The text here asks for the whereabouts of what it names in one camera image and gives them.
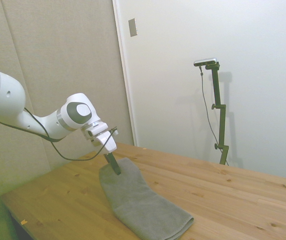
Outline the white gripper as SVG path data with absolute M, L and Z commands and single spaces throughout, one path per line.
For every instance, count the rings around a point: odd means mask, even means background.
M 120 175 L 121 169 L 120 169 L 114 155 L 112 154 L 112 152 L 117 149 L 117 145 L 116 145 L 111 133 L 109 131 L 105 131 L 105 132 L 93 137 L 93 139 L 91 140 L 91 143 L 93 144 L 94 150 L 96 152 L 100 151 L 100 153 L 109 153 L 108 155 L 104 154 L 104 158 L 111 165 L 115 174 Z

